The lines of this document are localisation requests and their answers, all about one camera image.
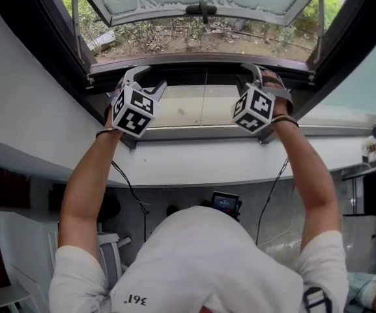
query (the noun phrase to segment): window hinge arm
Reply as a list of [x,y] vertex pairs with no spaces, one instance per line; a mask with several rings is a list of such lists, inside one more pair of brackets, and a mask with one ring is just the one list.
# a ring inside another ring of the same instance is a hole
[[319,61],[321,57],[321,46],[323,45],[324,36],[324,26],[325,26],[325,2],[324,0],[318,0],[318,28],[317,28],[317,54],[315,55],[314,63]]
[[79,0],[72,0],[72,23],[73,23],[73,32],[74,32],[75,41],[76,41],[76,50],[78,51],[79,58],[82,59],[78,3],[79,3]]
[[186,7],[187,15],[202,15],[204,24],[208,24],[208,15],[216,14],[215,6],[207,6],[204,0],[200,0],[198,5],[192,5]]

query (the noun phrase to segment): electrical cable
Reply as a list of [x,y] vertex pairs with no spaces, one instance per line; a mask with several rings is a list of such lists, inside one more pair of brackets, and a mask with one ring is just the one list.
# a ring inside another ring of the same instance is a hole
[[261,224],[261,219],[263,217],[263,213],[265,212],[266,207],[267,207],[268,203],[270,202],[270,198],[272,197],[272,194],[274,192],[274,189],[276,188],[276,185],[278,185],[279,178],[283,174],[283,172],[285,171],[288,163],[289,163],[289,158],[286,158],[285,162],[283,163],[282,168],[279,171],[278,176],[276,177],[276,179],[273,182],[272,188],[270,189],[270,192],[269,192],[269,194],[267,196],[266,204],[263,207],[263,210],[261,211],[261,214],[260,214],[260,217],[259,217],[259,223],[257,225],[257,235],[256,235],[256,238],[255,238],[255,245],[256,246],[257,246],[257,244],[259,242],[260,224]]
[[[101,131],[98,131],[96,133],[96,136],[95,136],[95,139],[97,139],[97,137],[103,133],[107,133],[107,132],[112,132],[112,131],[115,131],[116,128],[105,128],[104,130],[101,130]],[[125,172],[123,172],[123,170],[115,163],[114,160],[112,160],[111,162],[112,166],[115,168],[115,170],[117,170],[117,172],[119,172],[121,174],[121,176],[124,178],[124,180],[127,182],[127,185],[128,187],[130,188],[130,192],[131,192],[131,195],[134,197],[134,199],[138,202],[138,205],[140,205],[140,209],[141,209],[141,212],[143,213],[143,218],[144,218],[144,242],[147,241],[147,215],[150,213],[149,210],[146,210],[146,208],[144,207],[144,205],[150,205],[148,203],[143,203],[136,195],[136,193],[134,192],[133,190],[133,187],[130,183],[130,180],[127,178],[127,175],[125,175]]]
[[141,212],[143,213],[143,218],[144,218],[144,242],[147,241],[147,215],[150,213],[149,210],[146,210],[144,205],[150,205],[148,203],[143,203],[136,195],[136,193],[133,190],[133,187],[130,183],[130,180],[128,180],[127,175],[122,171],[122,169],[115,163],[113,160],[111,162],[112,166],[121,174],[122,177],[124,177],[124,180],[127,182],[128,188],[130,188],[131,195],[134,197],[134,199],[138,202],[138,205],[140,205]]
[[281,237],[282,235],[286,234],[291,229],[293,213],[295,212],[295,202],[293,201],[293,192],[294,191],[295,191],[295,184],[293,184],[293,187],[292,187],[292,193],[291,193],[292,212],[291,212],[291,218],[289,219],[289,225],[288,225],[287,229],[284,230],[283,232],[281,232],[280,234],[277,234],[275,237],[271,238],[269,241],[266,241],[265,243],[261,243],[257,247],[261,247],[263,245],[267,245],[268,243],[271,243],[272,241],[274,241],[277,238]]

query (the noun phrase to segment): window frame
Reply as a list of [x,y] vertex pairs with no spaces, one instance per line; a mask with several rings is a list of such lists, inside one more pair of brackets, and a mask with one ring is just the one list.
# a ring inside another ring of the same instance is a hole
[[[159,78],[166,78],[169,84],[171,80],[173,84],[192,84],[195,78],[203,78],[204,71],[198,71],[198,67],[204,68],[208,76],[232,84],[237,74],[250,77],[240,68],[244,62],[271,68],[282,77],[286,87],[293,89],[294,117],[300,119],[348,77],[376,45],[376,0],[346,0],[321,39],[320,59],[316,63],[313,52],[306,63],[235,53],[174,53],[94,64],[83,39],[76,40],[72,18],[61,0],[0,0],[0,15],[42,66],[101,123],[108,103],[106,93],[133,66],[152,66],[152,72],[141,80],[143,85],[153,84]],[[253,138],[264,143],[274,135],[266,128]],[[140,142],[129,136],[123,141],[130,148]]]
[[[333,125],[301,125],[308,137],[371,136],[372,128],[337,127]],[[193,125],[185,127],[148,128],[137,142],[178,142],[186,140],[255,139],[237,125]]]

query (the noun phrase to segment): white t-shirt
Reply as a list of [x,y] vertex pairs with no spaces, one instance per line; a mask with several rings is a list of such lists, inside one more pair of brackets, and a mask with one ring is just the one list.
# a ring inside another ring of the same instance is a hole
[[[77,247],[61,247],[50,310],[198,313],[205,306],[213,313],[293,313],[307,312],[304,303],[327,296],[331,312],[343,312],[349,286],[340,232],[328,231],[309,242],[295,270],[261,252],[231,217],[191,207],[155,229],[110,293],[95,258]],[[304,296],[314,286],[321,294]],[[318,306],[308,312],[329,310]]]

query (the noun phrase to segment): black wristband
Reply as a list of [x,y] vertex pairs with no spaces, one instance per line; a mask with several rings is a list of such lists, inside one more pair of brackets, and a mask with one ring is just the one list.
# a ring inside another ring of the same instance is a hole
[[100,134],[103,134],[103,133],[107,133],[107,132],[113,132],[113,131],[117,131],[118,129],[116,128],[105,128],[104,130],[101,130],[101,131],[98,131],[95,135],[95,139],[97,139],[97,137],[100,135]]
[[293,124],[295,124],[297,127],[299,127],[299,124],[292,118],[286,115],[280,115],[275,118],[273,118],[272,123],[282,122],[282,121],[288,121]]

